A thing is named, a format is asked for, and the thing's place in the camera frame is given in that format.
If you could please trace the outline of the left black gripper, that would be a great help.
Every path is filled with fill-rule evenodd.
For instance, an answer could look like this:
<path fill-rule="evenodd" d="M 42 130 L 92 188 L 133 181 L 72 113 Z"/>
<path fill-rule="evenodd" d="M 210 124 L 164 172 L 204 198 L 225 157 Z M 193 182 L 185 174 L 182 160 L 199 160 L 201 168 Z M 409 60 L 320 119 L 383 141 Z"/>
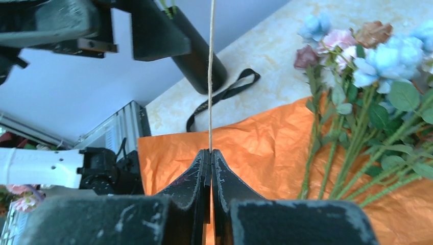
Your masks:
<path fill-rule="evenodd" d="M 104 58 L 117 53 L 112 28 L 113 1 L 1 1 L 1 83 L 14 67 L 29 64 L 25 48 Z"/>

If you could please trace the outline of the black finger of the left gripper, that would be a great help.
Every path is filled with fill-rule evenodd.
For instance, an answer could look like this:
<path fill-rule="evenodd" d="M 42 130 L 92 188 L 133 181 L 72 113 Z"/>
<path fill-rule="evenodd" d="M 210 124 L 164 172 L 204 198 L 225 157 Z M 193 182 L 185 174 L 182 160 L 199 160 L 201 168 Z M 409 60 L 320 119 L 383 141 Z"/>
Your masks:
<path fill-rule="evenodd" d="M 132 54 L 137 61 L 155 61 L 191 52 L 188 20 L 173 6 L 165 12 L 155 1 L 117 1 L 116 8 L 131 15 Z"/>

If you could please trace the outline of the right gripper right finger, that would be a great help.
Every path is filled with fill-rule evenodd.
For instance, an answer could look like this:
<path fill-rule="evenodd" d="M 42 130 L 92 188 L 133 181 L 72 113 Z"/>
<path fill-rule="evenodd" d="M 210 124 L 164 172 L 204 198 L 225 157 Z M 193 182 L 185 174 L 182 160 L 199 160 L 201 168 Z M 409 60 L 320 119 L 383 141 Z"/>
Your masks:
<path fill-rule="evenodd" d="M 211 154 L 216 244 L 378 244 L 361 208 L 349 201 L 269 200 Z"/>

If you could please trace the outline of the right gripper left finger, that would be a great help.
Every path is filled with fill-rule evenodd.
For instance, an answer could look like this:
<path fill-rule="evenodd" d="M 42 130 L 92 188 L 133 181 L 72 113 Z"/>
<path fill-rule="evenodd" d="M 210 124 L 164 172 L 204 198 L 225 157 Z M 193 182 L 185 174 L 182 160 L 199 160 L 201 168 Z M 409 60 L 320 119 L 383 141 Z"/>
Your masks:
<path fill-rule="evenodd" d="M 31 213 L 19 244 L 204 244 L 209 150 L 155 195 L 57 196 Z"/>

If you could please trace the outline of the orange wrapping paper sheet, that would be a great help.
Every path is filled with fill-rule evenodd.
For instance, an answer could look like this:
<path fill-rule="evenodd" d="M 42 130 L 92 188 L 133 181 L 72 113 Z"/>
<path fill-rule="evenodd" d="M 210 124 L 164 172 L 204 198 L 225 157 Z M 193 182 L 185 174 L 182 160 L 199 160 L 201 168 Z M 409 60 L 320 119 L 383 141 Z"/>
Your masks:
<path fill-rule="evenodd" d="M 250 187 L 268 199 L 294 199 L 308 154 L 312 113 L 306 99 L 213 130 L 213 147 Z M 183 173 L 208 133 L 142 137 L 138 155 L 146 194 Z M 432 181 L 417 180 L 364 207 L 381 244 L 432 244 Z"/>

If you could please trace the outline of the black ribbon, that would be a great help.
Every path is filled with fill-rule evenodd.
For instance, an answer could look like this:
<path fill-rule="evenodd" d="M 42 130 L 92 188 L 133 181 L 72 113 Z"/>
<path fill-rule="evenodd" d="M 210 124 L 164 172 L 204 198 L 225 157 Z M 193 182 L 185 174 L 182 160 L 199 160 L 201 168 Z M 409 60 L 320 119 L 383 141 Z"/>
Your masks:
<path fill-rule="evenodd" d="M 241 85 L 241 81 L 245 78 L 252 77 L 252 81 L 249 83 L 246 83 L 244 85 Z M 213 105 L 217 104 L 220 101 L 229 99 L 231 97 L 234 97 L 238 95 L 239 93 L 249 89 L 251 86 L 253 86 L 255 83 L 257 83 L 261 79 L 261 74 L 256 72 L 255 70 L 251 68 L 244 69 L 238 76 L 237 80 L 231 84 L 228 88 L 224 89 L 217 95 L 214 95 L 211 99 L 212 105 L 210 106 L 209 101 L 206 100 L 203 103 L 201 103 L 191 114 L 191 116 L 186 121 L 185 129 L 187 133 L 194 132 L 194 124 L 195 119 L 198 115 L 200 115 L 202 112 L 208 110 Z"/>

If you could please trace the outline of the orange paper flower bouquet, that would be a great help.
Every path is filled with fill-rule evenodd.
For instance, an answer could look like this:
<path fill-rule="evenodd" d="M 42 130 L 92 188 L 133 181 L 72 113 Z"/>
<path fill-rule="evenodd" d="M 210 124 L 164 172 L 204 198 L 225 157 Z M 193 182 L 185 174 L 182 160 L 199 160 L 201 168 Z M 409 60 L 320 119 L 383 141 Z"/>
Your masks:
<path fill-rule="evenodd" d="M 294 67 L 304 71 L 312 113 L 309 153 L 298 199 L 308 197 L 310 169 L 328 146 L 318 199 L 325 195 L 335 154 L 345 153 L 328 198 L 354 200 L 381 190 L 365 206 L 404 185 L 432 179 L 432 21 L 407 35 L 366 22 L 333 29 L 326 14 L 306 17 Z"/>

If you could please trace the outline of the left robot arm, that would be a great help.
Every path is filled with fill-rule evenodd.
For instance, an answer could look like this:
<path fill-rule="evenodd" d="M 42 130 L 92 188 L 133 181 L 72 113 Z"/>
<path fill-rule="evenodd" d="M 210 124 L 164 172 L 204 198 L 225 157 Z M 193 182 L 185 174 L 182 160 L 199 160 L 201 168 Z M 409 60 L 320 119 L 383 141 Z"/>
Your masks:
<path fill-rule="evenodd" d="M 133 58 L 153 61 L 184 55 L 191 41 L 154 1 L 1 1 L 1 82 L 26 68 L 25 48 L 104 58 L 117 53 L 111 9 L 129 12 Z M 99 193 L 142 193 L 137 138 L 150 129 L 144 107 L 131 101 L 76 143 L 1 115 L 7 129 L 57 146 L 54 151 L 1 148 L 2 184 L 92 188 Z"/>

